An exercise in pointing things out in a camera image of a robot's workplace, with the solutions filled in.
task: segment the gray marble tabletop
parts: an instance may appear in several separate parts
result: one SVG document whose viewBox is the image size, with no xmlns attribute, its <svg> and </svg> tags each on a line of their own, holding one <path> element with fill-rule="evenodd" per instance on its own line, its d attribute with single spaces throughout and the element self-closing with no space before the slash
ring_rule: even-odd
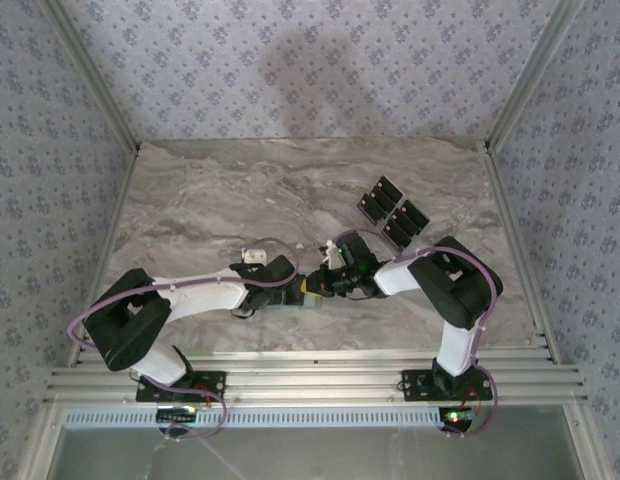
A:
<svg viewBox="0 0 620 480">
<path fill-rule="evenodd" d="M 357 203 L 386 175 L 426 214 L 426 242 L 455 236 L 502 278 L 483 345 L 524 346 L 534 333 L 523 291 L 473 142 L 411 139 L 184 141 L 143 144 L 134 167 L 105 286 L 143 267 L 152 276 L 212 273 L 268 236 L 295 245 L 302 271 L 317 249 L 352 227 L 370 227 Z M 392 252 L 368 239 L 379 258 Z M 271 250 L 273 254 L 283 253 Z M 383 300 L 326 299 L 320 309 L 227 311 L 174 322 L 162 337 L 189 353 L 213 351 L 435 349 L 442 320 L 421 292 Z"/>
</svg>

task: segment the black bracket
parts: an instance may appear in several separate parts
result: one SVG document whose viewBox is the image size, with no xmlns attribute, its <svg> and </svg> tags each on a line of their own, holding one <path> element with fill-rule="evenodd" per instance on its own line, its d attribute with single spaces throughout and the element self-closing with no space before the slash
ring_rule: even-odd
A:
<svg viewBox="0 0 620 480">
<path fill-rule="evenodd" d="M 397 389 L 403 392 L 406 402 L 437 402 L 477 400 L 475 395 L 468 396 L 468 390 L 472 389 L 479 396 L 478 400 L 492 400 L 492 389 L 488 377 L 478 369 L 470 369 L 463 375 L 454 390 L 443 390 L 435 383 L 433 370 L 404 370 L 401 372 L 401 380 Z"/>
<path fill-rule="evenodd" d="M 208 390 L 223 398 L 226 388 L 226 372 L 191 372 L 188 387 L 197 390 Z M 197 393 L 173 393 L 155 387 L 145 377 L 139 379 L 137 386 L 137 402 L 139 403 L 215 403 L 212 397 Z"/>
</svg>

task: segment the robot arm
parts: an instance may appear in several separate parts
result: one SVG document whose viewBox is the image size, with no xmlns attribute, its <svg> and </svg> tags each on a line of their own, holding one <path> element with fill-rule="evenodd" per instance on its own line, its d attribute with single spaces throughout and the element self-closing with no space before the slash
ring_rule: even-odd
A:
<svg viewBox="0 0 620 480">
<path fill-rule="evenodd" d="M 476 260 L 451 237 L 435 245 L 435 249 L 441 247 L 465 252 Z M 427 257 L 379 262 L 356 233 L 342 237 L 336 244 L 329 242 L 322 251 L 326 263 L 317 271 L 307 277 L 296 275 L 278 287 L 255 287 L 241 282 L 281 283 L 294 272 L 284 256 L 265 266 L 239 263 L 214 274 L 179 279 L 151 278 L 143 269 L 130 270 L 100 300 L 149 285 L 180 287 L 123 298 L 97 311 L 84 324 L 110 370 L 132 368 L 166 385 L 188 386 L 187 360 L 176 347 L 158 340 L 167 323 L 210 310 L 249 312 L 269 304 L 294 302 L 304 294 L 347 297 L 358 289 L 365 298 L 385 298 L 423 290 L 445 321 L 441 348 L 433 364 L 435 372 L 439 372 L 441 388 L 451 388 L 454 379 L 468 371 L 473 362 L 476 321 L 491 301 L 488 282 L 475 266 L 436 251 Z M 499 277 L 485 268 L 500 294 L 503 286 Z M 237 281 L 217 280 L 222 277 Z"/>
<path fill-rule="evenodd" d="M 480 328 L 477 320 L 492 301 L 490 285 L 476 264 L 492 278 L 498 296 L 503 292 L 503 284 L 497 274 L 452 237 L 428 249 L 430 255 L 384 263 L 377 261 L 356 233 L 337 241 L 336 247 L 345 266 L 331 269 L 322 265 L 308 277 L 310 288 L 324 296 L 347 296 L 359 288 L 368 298 L 423 290 L 444 320 L 433 370 L 441 389 L 454 389 L 474 362 L 473 349 Z"/>
</svg>

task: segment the glass panel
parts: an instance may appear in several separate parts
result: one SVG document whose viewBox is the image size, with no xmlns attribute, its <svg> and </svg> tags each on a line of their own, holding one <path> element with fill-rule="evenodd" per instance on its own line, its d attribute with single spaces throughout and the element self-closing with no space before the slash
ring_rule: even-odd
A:
<svg viewBox="0 0 620 480">
<path fill-rule="evenodd" d="M 226 429 L 209 443 L 249 480 L 583 478 L 563 409 L 499 411 L 477 437 L 428 429 Z M 154 429 L 66 430 L 51 480 L 237 477 L 199 442 Z"/>
</svg>

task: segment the wall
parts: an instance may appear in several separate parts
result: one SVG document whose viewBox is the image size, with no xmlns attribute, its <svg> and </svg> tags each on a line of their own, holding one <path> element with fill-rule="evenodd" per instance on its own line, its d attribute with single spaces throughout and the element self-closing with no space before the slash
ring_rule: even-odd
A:
<svg viewBox="0 0 620 480">
<path fill-rule="evenodd" d="M 620 0 L 586 2 L 499 159 L 620 478 Z"/>
<path fill-rule="evenodd" d="M 67 360 L 126 164 L 37 2 L 0 1 L 0 479 Z"/>
<path fill-rule="evenodd" d="M 489 132 L 554 0 L 63 0 L 141 140 Z"/>
</svg>

